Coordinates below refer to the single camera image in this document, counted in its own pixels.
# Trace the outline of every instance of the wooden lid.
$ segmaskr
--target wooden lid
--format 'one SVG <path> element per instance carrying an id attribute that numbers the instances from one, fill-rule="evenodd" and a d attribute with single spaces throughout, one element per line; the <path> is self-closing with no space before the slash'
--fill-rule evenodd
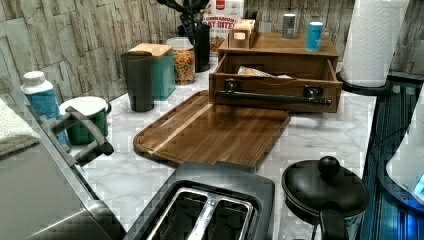
<path id="1" fill-rule="evenodd" d="M 169 45 L 161 45 L 161 44 L 150 44 L 150 43 L 142 43 L 137 47 L 129 50 L 129 53 L 134 53 L 137 55 L 137 52 L 150 52 L 154 58 L 161 58 L 167 55 L 172 51 L 172 46 Z"/>

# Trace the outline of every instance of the blue container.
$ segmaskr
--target blue container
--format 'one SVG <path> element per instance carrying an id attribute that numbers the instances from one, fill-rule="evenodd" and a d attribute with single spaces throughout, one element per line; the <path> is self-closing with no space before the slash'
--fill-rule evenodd
<path id="1" fill-rule="evenodd" d="M 309 24 L 308 41 L 306 43 L 306 50 L 319 51 L 321 47 L 322 38 L 322 22 L 311 22 Z"/>
<path id="2" fill-rule="evenodd" d="M 150 52 L 153 60 L 153 98 L 166 100 L 175 90 L 174 55 L 172 46 L 142 43 L 131 49 L 131 55 L 137 52 Z"/>
<path id="3" fill-rule="evenodd" d="M 153 97 L 166 100 L 175 90 L 174 55 L 168 53 L 153 59 Z"/>
<path id="4" fill-rule="evenodd" d="M 53 85 L 46 80 L 43 72 L 28 72 L 24 74 L 23 82 L 21 90 L 40 117 L 44 116 L 47 120 L 61 117 Z M 69 145 L 65 132 L 57 134 L 57 139 L 60 144 Z"/>

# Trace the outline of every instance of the wooden drawer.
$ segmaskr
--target wooden drawer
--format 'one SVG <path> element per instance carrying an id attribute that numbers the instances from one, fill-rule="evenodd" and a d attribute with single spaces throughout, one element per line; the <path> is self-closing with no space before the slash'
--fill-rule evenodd
<path id="1" fill-rule="evenodd" d="M 220 47 L 218 66 L 215 72 L 209 76 L 209 101 L 217 104 L 301 112 L 337 112 L 342 83 L 336 78 L 334 66 L 338 56 L 333 49 L 334 45 L 331 42 L 329 45 L 329 39 L 324 39 L 327 40 L 324 43 L 325 49 L 328 51 L 308 52 L 302 46 L 303 36 L 290 42 L 282 40 L 279 35 L 278 38 L 276 35 L 270 36 L 274 38 L 269 41 L 267 48 L 230 49 L 226 46 Z M 258 41 L 256 46 L 265 46 L 263 41 L 266 41 L 266 37 L 259 37 Z M 284 42 L 280 41 L 286 41 L 288 47 L 285 48 Z M 274 46 L 279 46 L 278 50 L 273 48 L 273 42 Z M 238 75 L 240 66 L 258 69 L 274 76 L 285 74 L 292 78 Z M 237 93 L 266 95 L 273 100 L 229 96 L 227 93 L 230 91 L 226 88 L 226 81 L 229 79 L 233 80 L 232 83 L 237 84 L 233 89 Z M 311 88 L 320 89 L 321 96 L 314 97 L 310 102 L 310 97 L 305 95 L 305 89 L 310 90 Z"/>

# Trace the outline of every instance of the lid knob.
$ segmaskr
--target lid knob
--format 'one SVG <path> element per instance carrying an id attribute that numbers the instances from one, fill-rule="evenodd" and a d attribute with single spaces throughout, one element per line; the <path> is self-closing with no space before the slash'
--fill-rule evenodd
<path id="1" fill-rule="evenodd" d="M 333 177 L 340 169 L 340 163 L 335 157 L 325 156 L 318 162 L 318 169 L 323 177 Z"/>

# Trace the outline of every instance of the drawer handle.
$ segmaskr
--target drawer handle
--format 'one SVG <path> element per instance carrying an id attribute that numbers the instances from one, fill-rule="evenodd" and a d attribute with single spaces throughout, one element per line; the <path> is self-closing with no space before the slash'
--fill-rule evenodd
<path id="1" fill-rule="evenodd" d="M 239 81 L 228 79 L 225 80 L 225 90 L 215 91 L 215 96 L 219 98 L 228 98 L 228 99 L 246 99 L 246 100 L 260 100 L 267 102 L 277 102 L 277 103 L 293 103 L 293 104 L 305 104 L 309 106 L 316 107 L 331 107 L 332 100 L 323 98 L 319 95 L 314 96 L 319 91 L 314 91 L 318 88 L 315 87 L 305 87 L 305 93 L 309 96 L 298 97 L 298 96 L 285 96 L 285 95 L 269 95 L 269 94 L 260 94 L 260 93 L 248 93 L 240 92 L 236 90 L 241 90 Z"/>

